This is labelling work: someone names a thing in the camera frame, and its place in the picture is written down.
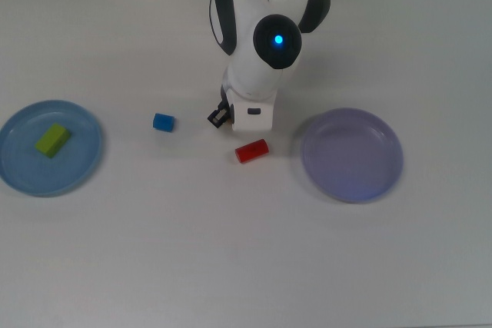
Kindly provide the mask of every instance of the red cylinder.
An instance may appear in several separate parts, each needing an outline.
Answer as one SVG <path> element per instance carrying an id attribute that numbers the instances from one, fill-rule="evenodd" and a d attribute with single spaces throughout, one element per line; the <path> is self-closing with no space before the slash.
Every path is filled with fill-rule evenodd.
<path id="1" fill-rule="evenodd" d="M 261 155 L 268 154 L 268 145 L 264 139 L 251 142 L 243 147 L 236 149 L 236 156 L 240 163 L 246 163 L 247 161 L 253 160 Z"/>

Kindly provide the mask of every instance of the purple plate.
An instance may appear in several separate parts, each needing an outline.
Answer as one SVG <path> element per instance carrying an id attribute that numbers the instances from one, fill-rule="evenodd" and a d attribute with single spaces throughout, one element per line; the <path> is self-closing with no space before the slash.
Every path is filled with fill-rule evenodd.
<path id="1" fill-rule="evenodd" d="M 326 194 L 363 203 L 387 193 L 403 169 L 397 135 L 379 117 L 353 108 L 327 111 L 301 145 L 307 174 Z"/>

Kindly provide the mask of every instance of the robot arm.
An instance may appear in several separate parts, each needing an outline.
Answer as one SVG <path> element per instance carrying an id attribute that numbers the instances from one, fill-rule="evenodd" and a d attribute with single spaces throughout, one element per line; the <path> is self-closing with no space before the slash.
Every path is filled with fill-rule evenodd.
<path id="1" fill-rule="evenodd" d="M 208 120 L 238 131 L 270 130 L 277 89 L 294 71 L 301 33 L 323 21 L 330 0 L 211 0 L 215 39 L 231 55 L 222 102 Z"/>

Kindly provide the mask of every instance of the block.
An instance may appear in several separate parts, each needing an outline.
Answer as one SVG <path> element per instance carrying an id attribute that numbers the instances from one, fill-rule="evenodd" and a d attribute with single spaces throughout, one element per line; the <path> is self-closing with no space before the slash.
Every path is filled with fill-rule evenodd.
<path id="1" fill-rule="evenodd" d="M 36 149 L 52 158 L 70 138 L 70 132 L 58 123 L 54 123 L 36 142 Z"/>
<path id="2" fill-rule="evenodd" d="M 172 132 L 175 126 L 175 118 L 171 115 L 156 113 L 154 116 L 153 127 L 159 131 Z"/>
<path id="3" fill-rule="evenodd" d="M 241 164 L 244 164 L 261 155 L 268 154 L 268 152 L 267 142 L 261 139 L 236 149 L 236 157 L 238 157 Z"/>

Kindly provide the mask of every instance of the white table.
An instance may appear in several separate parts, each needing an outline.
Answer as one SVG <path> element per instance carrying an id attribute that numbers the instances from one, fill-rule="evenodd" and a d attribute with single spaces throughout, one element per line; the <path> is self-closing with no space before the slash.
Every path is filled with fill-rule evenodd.
<path id="1" fill-rule="evenodd" d="M 69 194 L 0 183 L 0 326 L 492 323 L 492 0 L 332 0 L 268 134 L 206 120 L 228 60 L 208 0 L 0 4 L 0 122 L 66 99 L 105 136 Z M 401 139 L 375 203 L 338 203 L 301 166 L 306 122 L 338 107 Z M 271 155 L 238 164 L 260 137 Z"/>

